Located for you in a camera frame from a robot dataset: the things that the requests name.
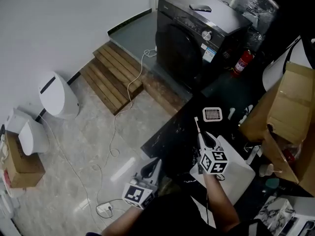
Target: grate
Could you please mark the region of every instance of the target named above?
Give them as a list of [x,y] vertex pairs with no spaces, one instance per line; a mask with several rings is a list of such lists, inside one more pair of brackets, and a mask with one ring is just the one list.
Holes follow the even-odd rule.
[[222,120],[221,108],[204,108],[202,110],[202,114],[203,114],[203,120],[205,122]]

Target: marble floor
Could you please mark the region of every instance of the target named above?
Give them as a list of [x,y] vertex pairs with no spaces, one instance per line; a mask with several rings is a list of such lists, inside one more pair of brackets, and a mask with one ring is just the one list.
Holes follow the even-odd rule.
[[[145,91],[140,93],[132,109],[116,118],[112,148],[120,154],[112,151],[116,157],[109,155],[103,168],[114,132],[114,117],[82,76],[71,88],[80,103],[79,115],[74,120],[44,115],[60,147],[42,121],[50,141],[50,151],[40,155],[46,174],[36,187],[28,188],[19,198],[20,208],[13,219],[24,236],[84,236],[86,232],[100,232],[112,223],[128,205],[114,201],[113,218],[100,219],[95,211],[96,202],[121,198],[124,184],[130,180],[137,163],[147,158],[140,147],[171,118]],[[63,153],[82,180],[91,209],[85,189]],[[134,163],[119,178],[114,177],[128,161]],[[103,168],[101,189],[101,172],[95,164]]]

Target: red fire extinguisher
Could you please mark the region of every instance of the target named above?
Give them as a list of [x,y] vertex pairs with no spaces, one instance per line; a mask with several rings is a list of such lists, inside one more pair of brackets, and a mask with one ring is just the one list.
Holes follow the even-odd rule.
[[250,50],[244,51],[243,55],[241,56],[240,60],[236,63],[234,67],[234,73],[240,74],[244,68],[251,62],[253,59],[253,54]]

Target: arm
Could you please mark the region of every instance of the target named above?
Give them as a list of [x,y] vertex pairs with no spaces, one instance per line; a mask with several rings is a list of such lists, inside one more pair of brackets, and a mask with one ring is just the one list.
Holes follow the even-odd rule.
[[134,222],[138,219],[143,210],[131,207],[120,218],[105,228],[102,236],[123,236],[126,235]]
[[215,175],[208,175],[204,172],[203,177],[207,186],[209,204],[216,227],[226,233],[240,223],[236,210]]

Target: washing machine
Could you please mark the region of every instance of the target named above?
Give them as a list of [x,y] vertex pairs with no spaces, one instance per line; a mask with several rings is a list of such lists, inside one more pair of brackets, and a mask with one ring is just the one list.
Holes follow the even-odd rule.
[[220,0],[158,0],[157,62],[194,92],[235,65],[251,22]]

